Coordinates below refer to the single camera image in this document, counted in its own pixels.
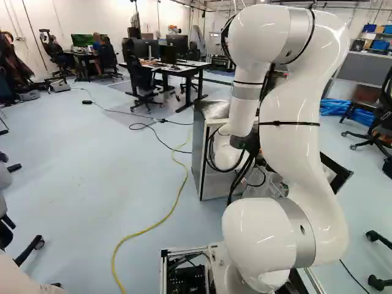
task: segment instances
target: floor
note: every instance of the floor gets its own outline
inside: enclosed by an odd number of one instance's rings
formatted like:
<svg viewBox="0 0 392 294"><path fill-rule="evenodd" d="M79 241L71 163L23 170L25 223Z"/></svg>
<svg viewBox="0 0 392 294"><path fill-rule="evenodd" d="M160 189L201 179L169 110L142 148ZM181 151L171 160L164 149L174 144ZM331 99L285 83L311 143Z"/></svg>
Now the floor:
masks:
<svg viewBox="0 0 392 294"><path fill-rule="evenodd" d="M205 73L206 78L214 76ZM176 86L180 79L170 82ZM167 214L185 174L151 130L128 129L130 123L150 119L81 104L90 99L90 93L106 109L129 111L133 97L123 93L126 87L99 83L75 83L72 87L69 92L42 93L38 100L4 109L11 131L0 138L1 150L9 155L11 164L23 165L6 191L9 216L18 225L7 253L16 256L35 234L42 234L46 246L23 265L32 278L42 283L59 281L70 293L119 293L110 271L113 249L122 237ZM208 99L230 97L229 86L214 83L204 83L203 92L209 94ZM161 99L167 100L166 109L154 108L152 116L192 122L193 109L174 114L182 102L174 97ZM373 229L392 238L392 181L381 171L383 157L377 148L351 151L349 144L358 140L340 136L347 129L365 132L366 128L352 121L339 124L338 120L321 119L320 146L355 172L337 196L351 237L343 261L366 285L370 274L392 277L392 252L363 236ZM191 126L174 124L156 124L154 128L172 147L185 142L192 131ZM191 139L183 150L191 151ZM190 173L190 155L176 154L176 158ZM120 249L116 269L128 293L159 292L162 248L204 246L222 239L225 199L199 202L189 176L172 217ZM314 268L314 272L327 293L362 293L340 263ZM392 293L392 288L383 293Z"/></svg>

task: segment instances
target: keyboard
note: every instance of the keyboard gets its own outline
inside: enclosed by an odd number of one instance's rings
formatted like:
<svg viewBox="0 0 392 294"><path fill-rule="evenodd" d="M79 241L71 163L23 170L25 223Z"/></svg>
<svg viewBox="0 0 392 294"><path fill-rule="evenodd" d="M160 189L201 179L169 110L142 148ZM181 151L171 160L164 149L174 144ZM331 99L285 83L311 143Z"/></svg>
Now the keyboard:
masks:
<svg viewBox="0 0 392 294"><path fill-rule="evenodd" d="M163 63L153 63L153 64L150 64L150 66L152 66L152 67L165 67L166 64L163 64Z"/></svg>

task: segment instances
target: white robotic arm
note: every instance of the white robotic arm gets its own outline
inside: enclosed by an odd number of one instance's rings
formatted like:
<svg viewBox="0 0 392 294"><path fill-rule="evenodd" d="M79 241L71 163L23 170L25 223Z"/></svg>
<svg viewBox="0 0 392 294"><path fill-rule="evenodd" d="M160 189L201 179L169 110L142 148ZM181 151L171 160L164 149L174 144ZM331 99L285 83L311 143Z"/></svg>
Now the white robotic arm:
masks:
<svg viewBox="0 0 392 294"><path fill-rule="evenodd" d="M227 41L237 68L222 135L245 137L251 131L272 62L286 64L290 72L263 100L259 122L263 156L289 181L288 198L238 200L222 218L228 253L243 279L269 293L285 282L290 268L338 260L348 245L347 224L323 171L318 139L321 95L348 52L349 35L330 13L256 5L237 14ZM235 161L229 146L215 149L218 166Z"/></svg>

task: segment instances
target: white wall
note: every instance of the white wall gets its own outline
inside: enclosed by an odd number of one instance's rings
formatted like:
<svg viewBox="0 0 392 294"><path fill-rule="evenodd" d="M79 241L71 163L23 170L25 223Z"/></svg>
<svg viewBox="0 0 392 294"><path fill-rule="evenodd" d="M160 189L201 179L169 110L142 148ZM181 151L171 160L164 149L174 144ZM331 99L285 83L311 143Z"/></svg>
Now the white wall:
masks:
<svg viewBox="0 0 392 294"><path fill-rule="evenodd" d="M38 40L43 58L49 72L56 66L50 62L39 40L39 29L49 29L64 49L72 44L71 34L92 34L99 32L108 34L115 50L121 51L121 41L127 37L130 19L135 13L135 3L129 0L24 0L34 34ZM14 37L23 36L25 42L15 41L18 56L36 73L44 77L48 74L40 57L36 42L29 26L22 0L6 0L10 17L3 1L0 1L0 29L10 31ZM170 0L161 0L159 4L160 31L162 36L168 33L168 25L177 25L188 34L189 8ZM157 17L157 1L142 0L138 2L142 32L153 32L159 29Z"/></svg>
<svg viewBox="0 0 392 294"><path fill-rule="evenodd" d="M260 0L244 0L247 6L251 6L253 4L261 4L267 3L268 0L261 2ZM379 8L381 3L383 9L392 9L392 0L375 0L372 2L362 2L360 3L359 7L367 8ZM206 44L209 48L209 52L212 54L217 54L220 49L216 45L217 40L219 38L213 38L207 32L209 31L220 31L221 28L224 26L225 22L229 18L229 9L230 15L233 15L233 4L230 5L232 1L230 0L223 0L218 2L211 2L209 3L209 7L211 9L218 9L223 10L219 11L219 14L215 15L216 13L207 13L206 14ZM243 8L243 5L240 4L241 1L237 0L238 10ZM306 7L309 5L310 2L304 4L303 2L293 2L293 3L285 3L285 5L297 6L297 7ZM324 10L330 13L337 15L340 19L347 23L349 26L350 37L351 39L355 39L359 36L362 31L363 26L367 23L375 23L377 25L385 25L388 24L388 19L391 15L389 11L380 11L377 15L376 10L361 10L361 9L344 9L344 8L328 8L328 6L338 6L338 7L353 7L356 3L355 2L329 2L326 9L317 8L319 10ZM324 5L324 2L319 1L318 5Z"/></svg>
<svg viewBox="0 0 392 294"><path fill-rule="evenodd" d="M260 0L244 0L246 5L259 3ZM116 51L121 51L121 40L127 36L127 28L130 26L130 18L135 13L135 3L129 0L24 0L35 36L37 37L42 56L48 67L49 72L55 69L55 65L49 61L49 57L44 52L39 41L39 29L50 29L56 35L63 48L69 48L72 44L71 34L92 34L100 32L108 34ZM241 1L237 1L238 9L242 9ZM382 0L360 4L362 7L378 8ZM36 73L38 76L46 76L48 72L42 62L36 42L33 38L28 19L23 8L22 0L5 0L10 10L10 16L6 12L4 1L0 1L0 29L10 31L14 36L23 36L25 42L15 41L15 48L18 56ZM233 15L233 5L230 1L208 3L208 6L216 12L207 12L205 22L202 12L171 2L161 0L159 5L160 31L162 36L168 32L168 25L177 25L183 29L183 34L189 34L190 25L199 25L200 30L205 32L206 46L210 53L220 53L220 37L211 37L210 32L220 31L229 16ZM200 3L195 2L196 6L203 8ZM329 6L352 6L352 2L334 3ZM384 9L392 8L392 0L384 0ZM138 2L140 13L141 31L153 32L159 29L157 0L142 0ZM336 14L349 24L351 38L358 37L364 24L374 21L377 14L376 10L353 10L353 9L329 9L326 11ZM384 25L388 22L390 12L380 12L375 19L375 23Z"/></svg>

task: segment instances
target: green screen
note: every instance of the green screen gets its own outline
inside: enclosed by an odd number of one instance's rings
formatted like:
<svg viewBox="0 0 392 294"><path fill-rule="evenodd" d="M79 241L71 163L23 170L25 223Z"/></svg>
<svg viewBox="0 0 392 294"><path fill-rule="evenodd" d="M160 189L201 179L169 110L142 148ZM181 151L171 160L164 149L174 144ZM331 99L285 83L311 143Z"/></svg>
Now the green screen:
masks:
<svg viewBox="0 0 392 294"><path fill-rule="evenodd" d="M71 38L75 47L87 47L94 43L92 35L90 34L72 34Z"/></svg>

